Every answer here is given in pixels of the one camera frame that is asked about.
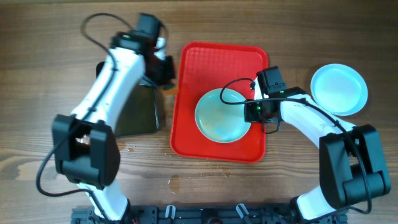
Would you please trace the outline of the orange green sponge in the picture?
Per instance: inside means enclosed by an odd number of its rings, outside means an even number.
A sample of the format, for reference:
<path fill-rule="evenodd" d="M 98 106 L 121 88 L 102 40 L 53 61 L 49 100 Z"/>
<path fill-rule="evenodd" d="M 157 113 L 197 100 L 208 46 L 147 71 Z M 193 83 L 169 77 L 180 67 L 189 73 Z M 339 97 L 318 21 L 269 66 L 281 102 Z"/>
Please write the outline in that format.
<path fill-rule="evenodd" d="M 168 83 L 160 88 L 165 95 L 176 95 L 178 93 L 178 86 L 174 83 Z"/>

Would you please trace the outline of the light blue plate top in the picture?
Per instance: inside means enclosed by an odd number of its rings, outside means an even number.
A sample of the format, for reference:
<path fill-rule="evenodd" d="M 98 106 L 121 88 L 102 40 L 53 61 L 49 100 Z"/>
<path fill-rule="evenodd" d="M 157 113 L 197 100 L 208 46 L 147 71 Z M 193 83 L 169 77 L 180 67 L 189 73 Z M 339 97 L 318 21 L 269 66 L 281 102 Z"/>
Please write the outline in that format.
<path fill-rule="evenodd" d="M 220 88 L 205 93 L 195 108 L 195 122 L 209 140 L 231 143 L 241 139 L 250 130 L 244 120 L 245 97 L 235 90 Z"/>

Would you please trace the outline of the light blue plate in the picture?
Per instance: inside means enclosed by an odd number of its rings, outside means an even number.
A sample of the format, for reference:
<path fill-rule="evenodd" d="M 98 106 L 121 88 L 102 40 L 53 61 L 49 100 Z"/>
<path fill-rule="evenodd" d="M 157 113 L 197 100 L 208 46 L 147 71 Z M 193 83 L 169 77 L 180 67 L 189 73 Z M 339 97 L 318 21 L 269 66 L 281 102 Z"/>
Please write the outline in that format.
<path fill-rule="evenodd" d="M 349 116 L 361 111 L 368 101 L 368 87 L 353 68 L 331 63 L 319 68 L 311 79 L 315 102 L 328 112 Z"/>
<path fill-rule="evenodd" d="M 231 143 L 241 139 L 250 130 L 244 120 L 245 97 L 235 90 L 220 88 L 205 93 L 195 108 L 195 122 L 209 140 Z"/>

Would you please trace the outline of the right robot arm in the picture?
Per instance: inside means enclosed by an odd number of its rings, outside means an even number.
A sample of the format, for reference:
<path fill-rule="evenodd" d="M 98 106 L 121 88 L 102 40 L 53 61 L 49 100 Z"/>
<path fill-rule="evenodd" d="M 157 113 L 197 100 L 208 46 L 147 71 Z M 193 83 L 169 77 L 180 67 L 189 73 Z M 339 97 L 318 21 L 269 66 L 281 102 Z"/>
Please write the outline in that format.
<path fill-rule="evenodd" d="M 356 126 L 321 109 L 299 87 L 263 92 L 244 101 L 246 121 L 288 123 L 319 150 L 319 185 L 290 201 L 291 223 L 313 223 L 353 210 L 369 214 L 373 199 L 391 190 L 375 127 Z"/>

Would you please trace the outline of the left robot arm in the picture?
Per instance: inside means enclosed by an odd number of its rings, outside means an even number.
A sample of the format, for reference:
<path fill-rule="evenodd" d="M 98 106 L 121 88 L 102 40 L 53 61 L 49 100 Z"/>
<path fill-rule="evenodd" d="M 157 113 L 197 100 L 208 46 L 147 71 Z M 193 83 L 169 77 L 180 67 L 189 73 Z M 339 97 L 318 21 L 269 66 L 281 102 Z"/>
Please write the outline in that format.
<path fill-rule="evenodd" d="M 158 88 L 175 78 L 166 43 L 157 34 L 118 33 L 83 101 L 69 116 L 59 114 L 53 121 L 55 169 L 89 196 L 93 204 L 89 221 L 134 221 L 130 201 L 116 180 L 121 155 L 114 132 L 137 86 Z"/>

